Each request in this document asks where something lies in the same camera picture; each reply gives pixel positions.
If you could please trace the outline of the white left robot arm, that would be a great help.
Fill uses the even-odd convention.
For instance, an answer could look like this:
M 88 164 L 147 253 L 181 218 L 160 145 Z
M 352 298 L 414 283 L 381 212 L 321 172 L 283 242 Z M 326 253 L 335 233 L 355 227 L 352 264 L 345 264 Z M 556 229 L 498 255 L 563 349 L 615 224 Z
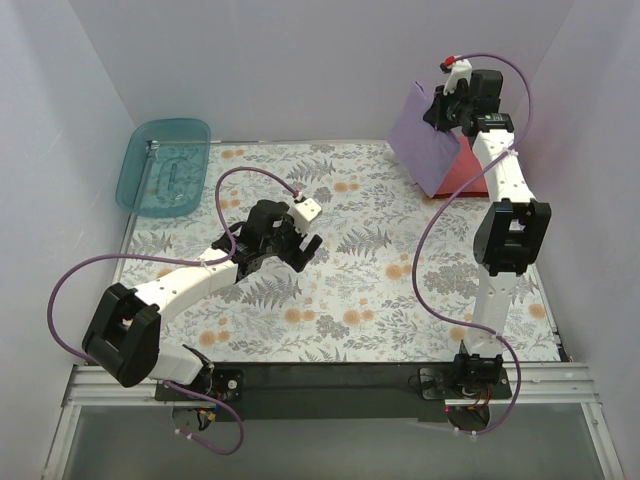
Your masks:
M 232 225 L 194 265 L 133 288 L 110 286 L 84 335 L 83 351 L 123 387 L 145 379 L 170 381 L 190 399 L 205 398 L 213 386 L 213 362 L 193 347 L 162 342 L 163 326 L 255 273 L 269 258 L 302 272 L 322 243 L 309 233 L 321 213 L 311 198 L 293 205 L 260 200 L 246 221 Z

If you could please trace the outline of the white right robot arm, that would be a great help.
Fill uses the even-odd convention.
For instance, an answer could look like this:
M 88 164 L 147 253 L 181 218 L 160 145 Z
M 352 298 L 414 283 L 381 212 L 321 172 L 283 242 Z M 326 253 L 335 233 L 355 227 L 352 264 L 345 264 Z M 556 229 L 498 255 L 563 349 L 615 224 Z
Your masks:
M 489 208 L 473 240 L 479 286 L 461 351 L 494 358 L 503 353 L 504 332 L 515 288 L 535 263 L 551 219 L 550 205 L 535 198 L 524 179 L 510 116 L 501 113 L 503 76 L 474 70 L 463 61 L 449 68 L 424 120 L 438 132 L 458 128 L 485 171 Z

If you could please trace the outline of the purple t shirt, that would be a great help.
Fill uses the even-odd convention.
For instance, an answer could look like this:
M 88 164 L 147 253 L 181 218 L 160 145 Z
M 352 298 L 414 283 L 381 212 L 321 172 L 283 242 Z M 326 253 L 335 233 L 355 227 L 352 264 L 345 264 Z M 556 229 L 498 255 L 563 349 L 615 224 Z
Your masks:
M 451 131 L 437 131 L 423 119 L 432 105 L 433 96 L 414 82 L 387 139 L 397 161 L 431 198 L 453 192 L 447 177 L 461 149 Z

